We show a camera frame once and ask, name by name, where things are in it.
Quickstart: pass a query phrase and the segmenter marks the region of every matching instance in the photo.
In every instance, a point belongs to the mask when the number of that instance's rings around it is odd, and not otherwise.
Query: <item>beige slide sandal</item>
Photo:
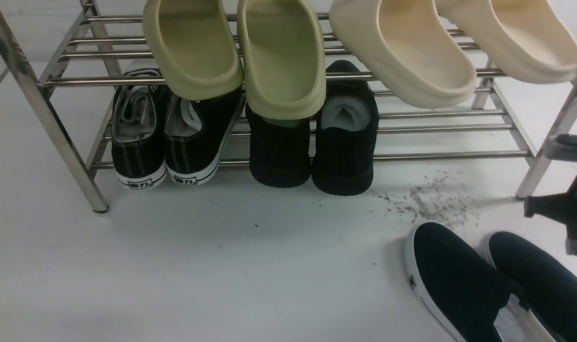
[[[577,76],[577,43],[547,0],[436,0],[506,74],[531,84]]]
[[[222,0],[148,0],[143,33],[176,95],[206,100],[243,82]]]
[[[443,28],[434,0],[334,0],[330,24],[343,45],[406,103],[464,102],[476,70]]]
[[[325,103],[325,43],[308,0],[240,0],[238,38],[250,108],[304,119]]]

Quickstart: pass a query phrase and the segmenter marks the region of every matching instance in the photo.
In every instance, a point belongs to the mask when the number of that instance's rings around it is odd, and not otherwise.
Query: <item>shoe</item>
[[[339,60],[327,72],[359,70]],[[373,182],[378,126],[377,103],[366,81],[330,82],[325,105],[317,114],[314,185],[331,195],[365,192]]]
[[[158,69],[136,69],[125,76],[160,76]],[[115,175],[129,190],[150,189],[166,176],[163,153],[164,113],[171,99],[167,86],[121,86],[112,112]]]
[[[244,103],[242,87],[203,101],[173,96],[164,130],[164,151],[168,173],[176,184],[195,186],[210,181]]]
[[[577,76],[577,43],[547,0],[436,0],[506,75],[531,84]]]
[[[481,255],[523,286],[532,310],[552,333],[577,341],[577,277],[533,243],[510,232],[485,236]]]
[[[310,178],[309,119],[278,121],[260,117],[247,103],[251,129],[252,177],[272,188],[294,188]]]
[[[473,95],[477,72],[434,0],[334,0],[329,19],[337,39],[409,105],[440,108]]]
[[[244,80],[222,0],[147,0],[143,33],[179,97],[212,99]]]
[[[249,106],[262,117],[297,120],[325,102],[325,42],[308,0],[240,0],[238,40]]]
[[[458,342],[554,342],[523,288],[436,222],[416,225],[404,261],[417,298]]]

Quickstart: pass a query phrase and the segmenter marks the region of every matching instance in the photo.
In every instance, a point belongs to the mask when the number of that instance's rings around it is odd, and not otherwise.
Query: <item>black canvas sneaker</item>
[[[327,72],[358,72],[336,61]],[[317,114],[316,156],[312,180],[332,195],[358,195],[373,182],[373,153],[379,114],[365,81],[329,82],[325,105]]]
[[[545,251],[510,232],[487,235],[480,253],[523,286],[536,315],[566,342],[577,342],[577,277]]]
[[[157,76],[158,69],[137,69],[125,76]],[[164,117],[171,99],[167,86],[122,86],[115,91],[112,157],[124,188],[150,189],[166,176]]]
[[[164,130],[164,151],[168,173],[176,184],[196,186],[210,181],[245,101],[241,86],[210,100],[173,96]]]
[[[265,186],[294,188],[310,178],[310,122],[271,120],[247,104],[251,129],[250,171]]]
[[[523,288],[436,222],[416,225],[404,249],[417,299],[458,342],[554,342]]]

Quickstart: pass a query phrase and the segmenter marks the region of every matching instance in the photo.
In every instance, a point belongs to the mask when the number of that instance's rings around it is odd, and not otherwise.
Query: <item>black object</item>
[[[514,297],[527,310],[522,288],[440,223],[414,228],[405,250],[410,286],[457,341],[501,342],[494,326],[500,309]]]
[[[280,126],[265,121],[247,104],[251,128],[250,171],[254,179],[272,188],[294,188],[310,178],[310,123]]]
[[[164,151],[168,172],[176,184],[195,186],[214,176],[245,102],[241,86],[210,100],[173,96],[164,130]]]
[[[523,286],[536,316],[551,333],[577,342],[577,277],[533,243],[496,232],[488,246],[496,269]]]
[[[349,61],[339,60],[327,72],[359,72]],[[353,129],[350,120],[368,123]],[[326,101],[317,114],[316,156],[312,181],[323,192],[351,196],[363,193],[373,182],[373,154],[379,114],[366,81],[329,82]]]
[[[160,76],[160,71],[137,69],[125,76]],[[167,86],[122,86],[115,91],[112,158],[125,188],[153,188],[166,176],[163,127],[171,95]]]
[[[577,136],[563,134],[551,139],[545,156],[550,160],[577,162]],[[545,216],[567,226],[565,249],[577,256],[577,176],[566,193],[527,197],[525,216]]]

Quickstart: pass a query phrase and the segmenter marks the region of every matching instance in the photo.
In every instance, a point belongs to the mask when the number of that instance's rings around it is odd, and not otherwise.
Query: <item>shoe logo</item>
[[[143,190],[151,188],[152,186],[154,186],[154,181],[151,178],[143,182],[128,182],[128,187],[130,187],[131,190]]]
[[[187,185],[187,186],[198,185],[198,180],[195,177],[192,178],[175,177],[174,180],[175,182],[181,185]]]
[[[417,285],[415,284],[415,279],[413,279],[413,275],[411,275],[411,276],[409,277],[409,285],[411,286],[412,289],[415,288],[415,286],[417,286]]]

